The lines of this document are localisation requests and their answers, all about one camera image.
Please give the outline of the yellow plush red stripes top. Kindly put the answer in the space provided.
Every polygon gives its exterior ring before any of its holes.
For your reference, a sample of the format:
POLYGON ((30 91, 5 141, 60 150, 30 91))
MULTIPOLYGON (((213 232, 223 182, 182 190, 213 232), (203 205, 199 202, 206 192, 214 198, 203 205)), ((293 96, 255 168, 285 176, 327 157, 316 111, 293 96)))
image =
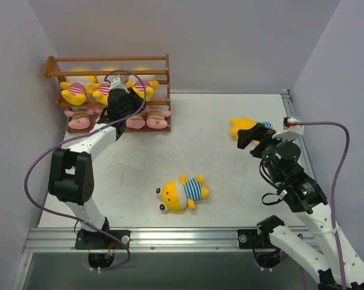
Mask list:
POLYGON ((92 96, 98 100, 102 105, 108 105, 109 87, 105 82, 106 75, 96 76, 97 82, 94 84, 94 91, 92 96))

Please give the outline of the yellow plush red stripes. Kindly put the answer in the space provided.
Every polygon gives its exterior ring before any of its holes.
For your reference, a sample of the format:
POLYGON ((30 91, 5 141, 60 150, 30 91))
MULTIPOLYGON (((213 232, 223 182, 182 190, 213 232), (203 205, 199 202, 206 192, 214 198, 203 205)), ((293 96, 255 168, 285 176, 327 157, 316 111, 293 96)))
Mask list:
POLYGON ((127 88, 132 88, 139 97, 146 99, 146 101, 151 100, 155 90, 159 86, 159 82, 154 74, 140 74, 140 72, 148 70, 151 70, 151 68, 147 65, 134 67, 132 71, 138 75, 141 80, 134 75, 129 75, 128 81, 125 84, 127 88))
POLYGON ((96 76, 97 82, 94 84, 94 91, 92 96, 98 100, 102 105, 108 105, 109 87, 105 82, 106 75, 96 76))
POLYGON ((61 96, 71 105, 80 106, 86 102, 88 94, 92 94, 93 85, 97 80, 95 76, 66 76, 60 82, 61 96))

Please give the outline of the pink plush orange stripes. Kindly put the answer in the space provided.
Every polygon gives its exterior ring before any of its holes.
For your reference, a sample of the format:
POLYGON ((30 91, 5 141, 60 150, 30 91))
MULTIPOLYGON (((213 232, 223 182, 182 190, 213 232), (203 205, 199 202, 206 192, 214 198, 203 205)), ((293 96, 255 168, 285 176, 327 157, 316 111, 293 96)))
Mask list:
POLYGON ((126 127, 130 129, 141 129, 146 125, 147 113, 145 110, 126 120, 126 127))
POLYGON ((88 107, 73 107, 64 110, 64 114, 69 118, 68 127, 74 130, 84 130, 90 127, 91 117, 95 111, 88 107))

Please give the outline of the pink plush face-down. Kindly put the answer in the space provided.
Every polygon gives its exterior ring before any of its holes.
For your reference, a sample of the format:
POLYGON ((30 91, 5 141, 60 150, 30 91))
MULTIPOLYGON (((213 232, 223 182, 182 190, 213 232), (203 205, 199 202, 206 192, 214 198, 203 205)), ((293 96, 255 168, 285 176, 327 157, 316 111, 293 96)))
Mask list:
POLYGON ((99 114, 98 117, 95 120, 96 124, 106 124, 107 122, 107 107, 103 108, 99 114))

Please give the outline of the yellow plush red stripes front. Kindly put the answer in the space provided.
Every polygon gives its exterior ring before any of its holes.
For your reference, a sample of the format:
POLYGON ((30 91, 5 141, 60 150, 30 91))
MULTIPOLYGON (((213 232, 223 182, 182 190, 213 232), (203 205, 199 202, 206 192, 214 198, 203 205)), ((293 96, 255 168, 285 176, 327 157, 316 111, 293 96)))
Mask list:
POLYGON ((138 75, 141 80, 134 75, 129 75, 128 81, 125 84, 127 88, 132 88, 139 97, 146 99, 146 101, 151 100, 155 90, 159 86, 159 82, 154 74, 140 74, 140 72, 148 70, 151 70, 151 68, 147 65, 134 67, 132 71, 138 75))

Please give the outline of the pink plush blue stripes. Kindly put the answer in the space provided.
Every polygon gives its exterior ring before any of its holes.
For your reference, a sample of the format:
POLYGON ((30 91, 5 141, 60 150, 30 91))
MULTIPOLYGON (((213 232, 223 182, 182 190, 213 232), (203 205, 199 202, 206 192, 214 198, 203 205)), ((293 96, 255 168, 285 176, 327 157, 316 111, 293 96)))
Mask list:
POLYGON ((169 106, 155 105, 147 106, 146 109, 146 124, 151 129, 164 129, 168 126, 166 118, 171 115, 169 106))

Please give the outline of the yellow plush blue stripes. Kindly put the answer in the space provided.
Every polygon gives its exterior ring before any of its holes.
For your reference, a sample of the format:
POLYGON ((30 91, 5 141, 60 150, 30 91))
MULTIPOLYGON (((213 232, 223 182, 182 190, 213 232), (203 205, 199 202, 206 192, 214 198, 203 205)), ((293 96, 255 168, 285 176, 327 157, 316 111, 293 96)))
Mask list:
POLYGON ((182 173, 178 179, 173 179, 162 187, 158 187, 155 192, 161 201, 159 209, 162 213, 170 211, 178 213, 186 208, 195 210, 197 202, 210 196, 210 190, 205 185, 203 175, 187 178, 182 173))

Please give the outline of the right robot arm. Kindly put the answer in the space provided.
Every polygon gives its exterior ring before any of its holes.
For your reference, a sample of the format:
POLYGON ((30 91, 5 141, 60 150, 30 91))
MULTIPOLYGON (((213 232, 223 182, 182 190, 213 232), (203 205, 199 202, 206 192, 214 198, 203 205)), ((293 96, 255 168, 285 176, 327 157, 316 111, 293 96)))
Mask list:
POLYGON ((261 160, 261 176, 302 221, 319 248, 314 249, 275 215, 258 223, 257 242, 285 252, 312 276, 318 289, 364 289, 364 261, 337 223, 334 198, 327 198, 298 163, 301 150, 295 140, 303 136, 307 125, 285 118, 278 132, 261 123, 237 132, 240 149, 259 142, 250 154, 261 160))

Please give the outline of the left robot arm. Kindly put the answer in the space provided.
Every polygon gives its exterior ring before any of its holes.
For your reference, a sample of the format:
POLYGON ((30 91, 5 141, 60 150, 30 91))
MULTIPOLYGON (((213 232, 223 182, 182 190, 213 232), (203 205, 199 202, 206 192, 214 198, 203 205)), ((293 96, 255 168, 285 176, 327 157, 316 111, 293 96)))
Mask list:
POLYGON ((109 222, 99 211, 92 194, 95 189, 93 161, 126 130, 126 120, 144 109, 145 100, 132 88, 112 89, 107 107, 90 133, 51 156, 48 192, 64 203, 80 222, 81 229, 96 248, 105 248, 112 235, 109 222))

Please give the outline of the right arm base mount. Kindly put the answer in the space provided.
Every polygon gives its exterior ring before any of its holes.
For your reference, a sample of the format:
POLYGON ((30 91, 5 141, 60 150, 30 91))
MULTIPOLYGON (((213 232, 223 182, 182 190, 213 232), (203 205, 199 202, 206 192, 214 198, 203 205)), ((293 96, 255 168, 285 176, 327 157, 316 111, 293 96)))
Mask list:
POLYGON ((256 229, 237 230, 238 247, 244 250, 257 249, 261 246, 260 237, 256 229))

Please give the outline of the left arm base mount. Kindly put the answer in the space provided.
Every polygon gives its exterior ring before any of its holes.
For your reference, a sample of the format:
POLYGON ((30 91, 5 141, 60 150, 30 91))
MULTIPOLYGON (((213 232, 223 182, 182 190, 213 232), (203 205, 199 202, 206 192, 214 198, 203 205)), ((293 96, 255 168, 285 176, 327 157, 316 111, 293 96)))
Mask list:
MULTIPOLYGON (((123 244, 129 244, 131 234, 129 230, 109 230, 108 233, 118 238, 123 244)), ((77 232, 74 248, 77 250, 111 250, 111 245, 114 245, 114 249, 124 249, 120 243, 102 233, 81 229, 77 232)))

